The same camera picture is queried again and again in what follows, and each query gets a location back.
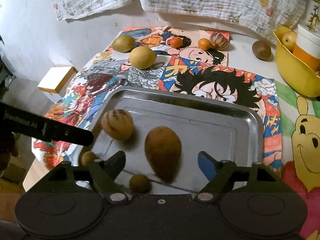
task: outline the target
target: hand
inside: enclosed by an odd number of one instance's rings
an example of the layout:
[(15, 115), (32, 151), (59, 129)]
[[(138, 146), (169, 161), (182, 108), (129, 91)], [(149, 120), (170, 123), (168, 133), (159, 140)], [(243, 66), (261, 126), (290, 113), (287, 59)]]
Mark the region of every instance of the hand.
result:
[(16, 141), (12, 132), (8, 129), (0, 128), (0, 172), (3, 171), (10, 162), (10, 156), (17, 157), (19, 155)]

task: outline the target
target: white and orange cup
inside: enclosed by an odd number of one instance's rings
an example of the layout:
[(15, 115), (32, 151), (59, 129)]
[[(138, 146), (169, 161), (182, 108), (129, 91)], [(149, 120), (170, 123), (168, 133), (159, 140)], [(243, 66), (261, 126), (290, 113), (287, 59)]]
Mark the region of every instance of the white and orange cup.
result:
[(320, 35), (305, 26), (298, 25), (298, 35), (293, 55), (306, 63), (314, 72), (320, 69)]

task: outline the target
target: yellow bowl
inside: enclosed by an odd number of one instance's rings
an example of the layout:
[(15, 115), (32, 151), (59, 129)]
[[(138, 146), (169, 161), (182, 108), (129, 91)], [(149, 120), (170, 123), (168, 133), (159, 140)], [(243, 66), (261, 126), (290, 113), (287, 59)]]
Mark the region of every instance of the yellow bowl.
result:
[(281, 43), (282, 36), (288, 31), (291, 29), (281, 25), (273, 32), (278, 40), (276, 63), (280, 75), (300, 94), (306, 97), (318, 97), (320, 96), (320, 77)]

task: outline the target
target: silver baking tray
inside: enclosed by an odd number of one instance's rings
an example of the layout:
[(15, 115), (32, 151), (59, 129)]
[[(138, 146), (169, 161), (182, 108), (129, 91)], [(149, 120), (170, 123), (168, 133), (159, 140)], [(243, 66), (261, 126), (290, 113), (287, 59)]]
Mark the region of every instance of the silver baking tray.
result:
[[(102, 115), (111, 109), (125, 109), (133, 117), (135, 131), (126, 142), (113, 140), (101, 129)], [(174, 130), (182, 144), (179, 171), (170, 184), (154, 174), (144, 153), (146, 135), (156, 126)], [(154, 194), (194, 193), (203, 188), (208, 180), (197, 164), (200, 151), (238, 166), (262, 161), (263, 124), (253, 110), (192, 95), (121, 87), (107, 96), (88, 129), (95, 140), (89, 147), (76, 148), (75, 165), (79, 155), (89, 150), (103, 160), (123, 150), (126, 166), (116, 182), (128, 187), (133, 174), (145, 174), (156, 183)]]

